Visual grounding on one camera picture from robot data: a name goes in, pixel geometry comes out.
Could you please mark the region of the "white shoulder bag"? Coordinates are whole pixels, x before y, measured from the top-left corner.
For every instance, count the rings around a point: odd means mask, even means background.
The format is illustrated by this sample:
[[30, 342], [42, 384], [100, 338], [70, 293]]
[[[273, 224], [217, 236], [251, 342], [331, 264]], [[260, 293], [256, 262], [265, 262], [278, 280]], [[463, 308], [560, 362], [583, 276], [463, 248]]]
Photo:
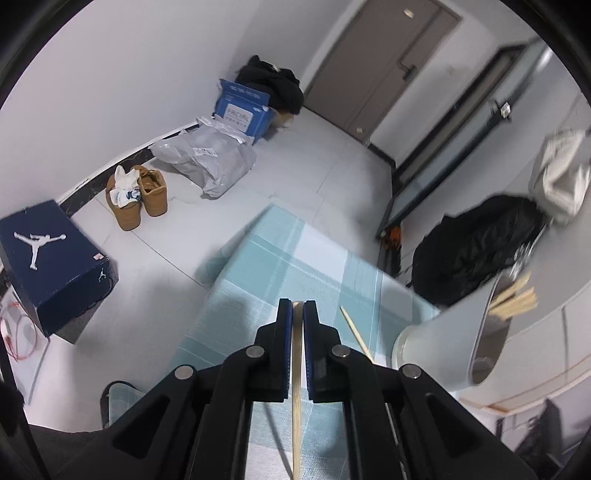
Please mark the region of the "white shoulder bag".
[[534, 161], [528, 191], [554, 221], [566, 225], [581, 210], [590, 187], [590, 157], [580, 156], [589, 129], [566, 129], [545, 137]]

